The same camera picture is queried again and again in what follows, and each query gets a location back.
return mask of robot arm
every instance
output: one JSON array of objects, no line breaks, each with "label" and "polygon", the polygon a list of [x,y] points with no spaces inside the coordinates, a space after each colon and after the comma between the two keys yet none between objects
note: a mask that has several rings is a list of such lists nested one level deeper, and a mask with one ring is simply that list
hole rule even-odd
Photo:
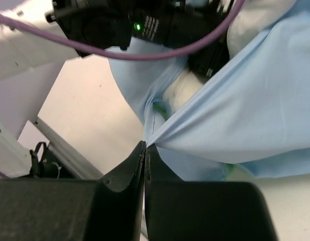
[{"label": "robot arm", "polygon": [[[28,0],[1,14],[65,37],[57,23],[49,24],[45,18],[45,13],[52,9],[51,0]],[[72,48],[0,26],[0,80],[37,66],[76,57],[78,54]]]}]

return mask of blue cloth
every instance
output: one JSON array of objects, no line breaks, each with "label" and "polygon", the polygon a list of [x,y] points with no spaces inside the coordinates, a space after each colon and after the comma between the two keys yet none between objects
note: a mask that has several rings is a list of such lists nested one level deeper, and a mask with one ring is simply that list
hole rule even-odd
[{"label": "blue cloth", "polygon": [[[168,49],[134,39],[129,53]],[[186,181],[310,173],[310,0],[298,0],[166,122],[153,109],[186,58],[111,60],[115,81],[169,167]]]}]

